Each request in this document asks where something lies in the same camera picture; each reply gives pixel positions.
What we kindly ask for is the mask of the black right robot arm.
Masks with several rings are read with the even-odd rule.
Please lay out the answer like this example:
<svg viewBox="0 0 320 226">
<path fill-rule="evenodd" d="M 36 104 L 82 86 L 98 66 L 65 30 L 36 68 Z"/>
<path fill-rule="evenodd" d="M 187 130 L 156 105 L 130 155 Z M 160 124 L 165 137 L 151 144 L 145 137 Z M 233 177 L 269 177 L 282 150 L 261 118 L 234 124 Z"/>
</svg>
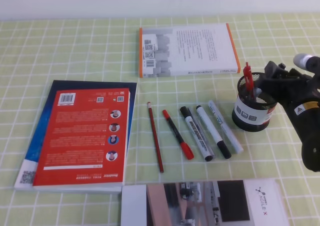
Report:
<svg viewBox="0 0 320 226">
<path fill-rule="evenodd" d="M 296 69 L 285 70 L 284 64 L 267 63 L 255 85 L 284 108 L 302 142 L 301 157 L 305 167 L 320 170 L 320 58 L 297 54 L 293 63 L 313 76 Z"/>
</svg>

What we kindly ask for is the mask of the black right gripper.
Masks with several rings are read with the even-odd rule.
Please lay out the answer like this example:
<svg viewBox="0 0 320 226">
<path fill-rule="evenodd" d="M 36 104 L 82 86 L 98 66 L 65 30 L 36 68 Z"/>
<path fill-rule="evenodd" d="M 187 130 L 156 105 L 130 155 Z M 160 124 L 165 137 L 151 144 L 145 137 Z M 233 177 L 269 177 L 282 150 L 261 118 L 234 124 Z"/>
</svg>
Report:
<svg viewBox="0 0 320 226">
<path fill-rule="evenodd" d="M 285 108 L 305 103 L 308 108 L 319 107 L 320 62 L 307 60 L 298 62 L 298 65 L 313 73 L 313 76 L 302 74 L 296 69 L 287 71 L 284 64 L 277 65 L 270 61 L 255 85 Z"/>
</svg>

